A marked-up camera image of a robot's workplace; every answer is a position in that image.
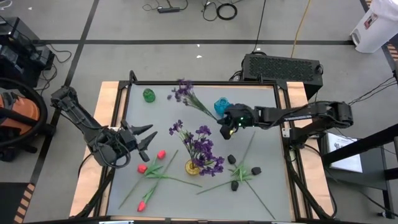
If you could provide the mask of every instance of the yellow vase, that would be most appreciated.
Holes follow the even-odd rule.
[[[192,160],[188,160],[187,163],[185,164],[185,171],[189,174],[189,175],[198,175],[200,172],[199,167],[196,167]]]

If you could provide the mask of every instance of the gray table surface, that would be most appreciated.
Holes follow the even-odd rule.
[[[144,179],[119,209],[123,199],[142,175],[136,170],[137,165],[143,162],[137,152],[133,151],[131,163],[123,169],[118,169],[115,173],[107,215],[274,221],[246,183],[241,183],[237,192],[232,192],[228,184],[196,195],[201,190],[231,180],[231,173],[228,169],[233,168],[233,166],[225,160],[224,172],[215,177],[188,175],[184,168],[185,163],[189,160],[185,146],[178,136],[170,136],[168,131],[174,122],[181,119],[184,128],[192,133],[201,125],[209,126],[213,133],[209,137],[214,142],[213,154],[225,158],[229,154],[233,154],[238,162],[242,159],[253,133],[256,132],[244,164],[249,169],[259,166],[262,173],[249,180],[249,183],[277,221],[291,221],[289,192],[279,127],[268,130],[259,128],[240,129],[230,140],[226,141],[219,133],[221,126],[212,118],[201,111],[177,103],[175,100],[168,101],[166,99],[173,87],[133,85],[129,96],[126,120],[135,126],[153,124],[154,127],[150,131],[142,134],[142,138],[144,138],[153,131],[159,132],[149,146],[147,152],[149,157],[153,159],[157,152],[166,150],[166,158],[159,161],[159,164],[166,166],[174,152],[179,150],[167,171],[167,175],[194,182],[203,187],[199,188],[175,180],[163,179],[148,201],[146,209],[143,212],[137,212],[137,206],[142,197],[156,182],[155,179]],[[153,103],[144,101],[142,92],[145,88],[151,88],[155,92],[156,100]],[[222,96],[227,97],[231,103],[244,103],[252,107],[256,105],[275,106],[274,91],[271,88],[196,86],[195,93],[213,114],[216,114],[213,104]]]

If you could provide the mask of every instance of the wooden board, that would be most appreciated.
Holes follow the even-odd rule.
[[[97,119],[101,125],[110,125],[111,123],[113,109],[116,101],[116,94],[118,92],[118,84],[119,82],[102,83],[101,90],[98,96],[97,106],[94,113],[94,118]],[[288,86],[288,93],[289,93],[291,107],[302,106],[308,103],[303,83],[288,82],[287,86]],[[281,94],[280,96],[281,96],[281,103],[284,103],[283,95]],[[122,92],[122,99],[118,114],[118,122],[117,122],[118,124],[121,120],[125,97],[126,97],[126,92]],[[312,122],[311,119],[295,121],[295,125],[297,127],[302,127],[311,122]],[[307,141],[307,144],[318,149],[316,140],[309,139]],[[89,153],[90,153],[89,150],[86,149],[84,157],[86,157]],[[331,215],[333,213],[333,207],[331,205],[330,194],[328,191],[325,173],[323,171],[322,160],[320,159],[319,155],[315,154],[314,152],[311,152],[311,149],[302,149],[301,156],[302,156],[303,169],[307,181],[308,190],[317,200],[319,205],[328,214]],[[80,212],[84,208],[84,206],[88,203],[88,201],[92,198],[93,194],[98,189],[100,176],[101,176],[101,166],[99,166],[93,158],[88,159],[86,164],[81,169],[80,178],[78,180],[75,196],[73,198],[73,203],[70,210],[70,216],[76,215],[78,212]],[[303,206],[302,194],[300,193],[299,189],[297,189],[297,192],[298,192],[298,199],[300,202],[300,214],[302,217],[305,217],[305,208]],[[105,215],[106,213],[106,207],[108,204],[107,203],[108,195],[109,195],[109,187],[108,190],[106,190],[106,193],[103,195],[104,203],[101,206],[100,215]],[[294,220],[294,213],[292,206],[290,207],[290,214],[292,216],[292,220]],[[138,217],[124,217],[124,218],[138,220]]]

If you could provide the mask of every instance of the wooden table frame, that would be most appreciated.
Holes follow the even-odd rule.
[[[98,101],[94,113],[94,118],[101,125],[112,125],[119,124],[122,120],[123,114],[125,113],[125,102],[127,89],[125,88],[129,82],[103,82],[101,90],[99,92]],[[303,106],[308,103],[307,96],[305,94],[304,86],[302,82],[288,82],[288,90],[279,90],[279,101],[282,108],[286,107],[298,107]],[[311,119],[295,121],[294,125],[296,127],[303,127],[311,123]],[[317,142],[314,139],[309,139],[306,142],[308,145],[313,146],[318,149]],[[89,154],[89,150],[86,148],[85,157]],[[323,164],[321,158],[318,154],[315,154],[309,149],[302,149],[300,151],[297,161],[302,162],[303,174],[305,176],[305,182],[307,189],[311,192],[313,197],[316,199],[318,204],[329,214],[333,213],[333,207],[331,205],[330,194],[328,191],[328,186],[325,178],[325,173],[323,171]],[[299,170],[300,164],[294,162],[294,167]],[[98,163],[91,157],[86,161],[86,164],[82,167],[80,178],[78,179],[75,196],[73,198],[72,207],[70,210],[70,216],[76,215],[80,212],[84,206],[91,199],[93,194],[99,187],[100,179],[102,174],[102,168]],[[98,214],[100,216],[106,215],[106,209],[108,206],[109,188],[106,189],[103,194],[101,207],[98,207]],[[296,200],[298,208],[294,208],[293,203],[290,203],[290,216],[292,221],[296,217],[301,218],[313,218],[310,209],[308,209],[308,204],[305,203],[300,190],[297,188],[291,189],[289,199],[290,201]],[[149,217],[113,217],[115,219],[134,219],[134,220],[164,220],[164,218],[149,218]]]

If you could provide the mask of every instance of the purple iris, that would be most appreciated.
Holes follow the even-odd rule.
[[[200,175],[210,174],[212,177],[216,173],[223,172],[224,158],[215,157],[212,153],[213,141],[208,139],[207,136],[211,135],[208,126],[200,126],[199,130],[195,132],[198,134],[198,139],[193,140],[194,135],[183,128],[183,122],[178,120],[169,128],[170,135],[177,133],[180,135],[182,142],[190,154],[192,163],[200,168]]]
[[[211,131],[210,128],[208,128],[207,125],[204,126],[200,126],[199,130],[195,131],[197,134],[207,134],[207,135],[211,135]]]
[[[203,103],[200,102],[200,100],[197,98],[195,93],[193,92],[193,85],[190,80],[184,80],[184,79],[178,79],[178,89],[173,88],[171,95],[167,96],[168,100],[171,100],[171,98],[175,98],[175,101],[177,103],[182,102],[185,106],[191,106],[193,108],[196,108],[211,118],[217,120],[213,114],[206,108]]]

